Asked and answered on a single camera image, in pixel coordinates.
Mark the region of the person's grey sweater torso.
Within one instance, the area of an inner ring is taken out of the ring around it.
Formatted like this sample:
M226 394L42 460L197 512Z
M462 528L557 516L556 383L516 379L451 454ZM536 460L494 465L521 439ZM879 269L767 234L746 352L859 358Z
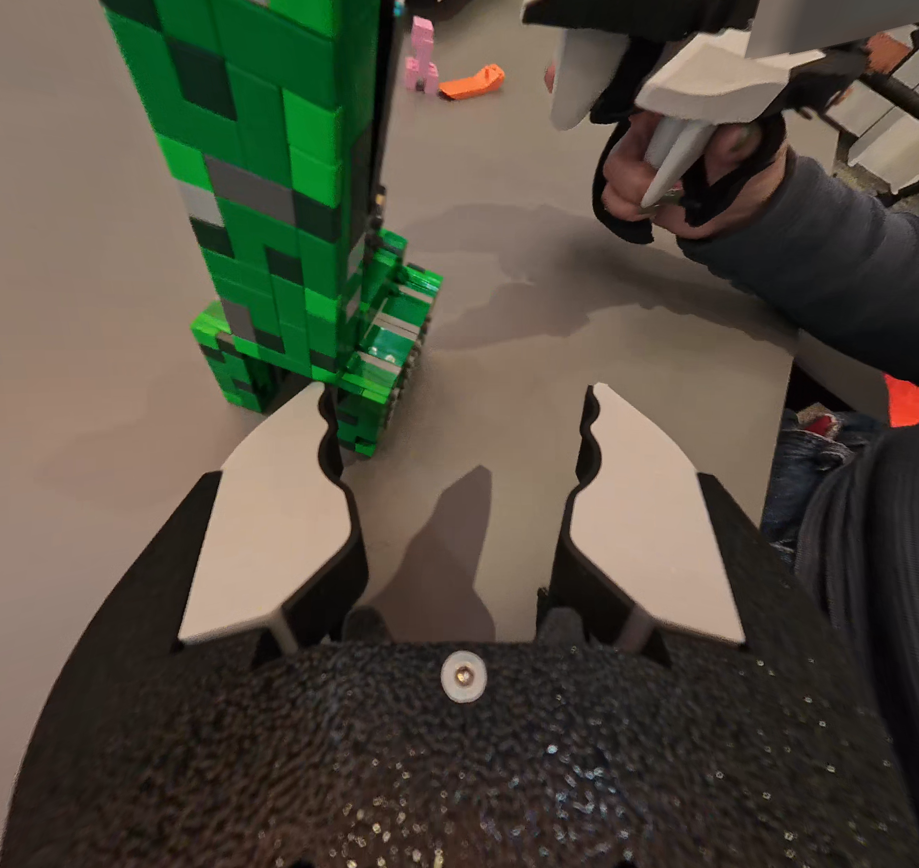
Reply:
M883 432L825 476L795 571L870 684L918 804L918 427Z

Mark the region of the orange red object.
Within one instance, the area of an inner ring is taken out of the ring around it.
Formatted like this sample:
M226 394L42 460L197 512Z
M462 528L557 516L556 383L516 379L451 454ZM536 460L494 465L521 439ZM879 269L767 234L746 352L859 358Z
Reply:
M918 385L884 374L889 403L891 428L907 428L919 422Z

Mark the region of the pink brick pig figure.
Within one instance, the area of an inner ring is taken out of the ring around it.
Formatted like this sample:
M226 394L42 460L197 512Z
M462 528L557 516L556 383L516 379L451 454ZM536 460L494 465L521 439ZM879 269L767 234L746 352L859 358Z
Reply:
M412 54L404 60L403 84L408 91L436 96L439 73L433 61L434 26L431 21L414 16L410 41Z

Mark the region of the green pixel brick figure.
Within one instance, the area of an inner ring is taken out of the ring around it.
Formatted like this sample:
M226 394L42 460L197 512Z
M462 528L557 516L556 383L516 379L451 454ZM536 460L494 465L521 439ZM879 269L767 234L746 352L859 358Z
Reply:
M383 225L403 0L99 0L216 299L191 333L228 402L330 387L373 456L442 277Z

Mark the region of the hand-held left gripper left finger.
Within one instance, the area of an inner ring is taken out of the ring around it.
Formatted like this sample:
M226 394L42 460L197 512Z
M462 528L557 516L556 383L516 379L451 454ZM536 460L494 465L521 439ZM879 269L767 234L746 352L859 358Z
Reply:
M309 383L229 454L178 630L182 645L268 632L295 653L338 640L369 581L342 481L333 393Z

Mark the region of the orange brick piece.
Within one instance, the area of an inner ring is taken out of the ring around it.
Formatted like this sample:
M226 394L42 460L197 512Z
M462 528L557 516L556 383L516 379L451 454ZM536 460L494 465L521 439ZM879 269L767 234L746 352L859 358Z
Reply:
M470 77L444 81L438 93L449 101L465 101L497 92L504 83L504 70L499 65L487 65Z

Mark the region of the person's right hand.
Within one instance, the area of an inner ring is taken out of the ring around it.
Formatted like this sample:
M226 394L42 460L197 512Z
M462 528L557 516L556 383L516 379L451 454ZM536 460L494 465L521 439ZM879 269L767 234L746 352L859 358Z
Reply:
M690 226L685 220L684 209L673 203L660 201L644 208L641 202L656 176L655 169L645 162L645 155L660 121L661 116L655 113L639 112L631 116L626 136L606 158L601 197L604 208L615 218L628 222L650 219L679 239L711 239L749 225L764 210L785 178L788 143L776 151L766 169L748 180L730 207L706 225ZM761 130L754 124L718 127L704 153L708 183L713 184L737 171L755 154L761 141Z

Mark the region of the person's blue jeans leg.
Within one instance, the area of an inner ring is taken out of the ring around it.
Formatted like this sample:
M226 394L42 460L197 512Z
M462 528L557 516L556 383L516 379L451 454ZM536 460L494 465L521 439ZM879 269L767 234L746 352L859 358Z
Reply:
M821 483L886 429L866 414L821 403L784 411L760 530L789 573L795 571L800 525Z

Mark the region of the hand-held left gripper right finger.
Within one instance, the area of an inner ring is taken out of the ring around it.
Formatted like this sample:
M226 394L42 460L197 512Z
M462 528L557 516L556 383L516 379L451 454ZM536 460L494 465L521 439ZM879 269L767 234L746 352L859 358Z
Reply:
M547 633L621 653L665 653L672 634L745 646L695 465L605 383L587 388L547 587Z

